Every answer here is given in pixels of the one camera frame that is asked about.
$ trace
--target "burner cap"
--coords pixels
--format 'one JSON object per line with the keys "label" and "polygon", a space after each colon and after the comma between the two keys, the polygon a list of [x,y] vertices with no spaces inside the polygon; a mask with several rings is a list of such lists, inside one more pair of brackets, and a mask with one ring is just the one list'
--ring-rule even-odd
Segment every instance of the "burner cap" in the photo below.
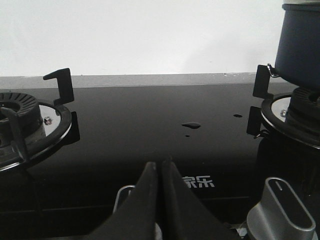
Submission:
{"label": "burner cap", "polygon": [[[24,137],[35,132],[42,124],[39,103],[34,96],[25,93],[0,93],[0,108],[14,110]],[[10,144],[13,139],[9,119],[0,112],[0,146]]]}

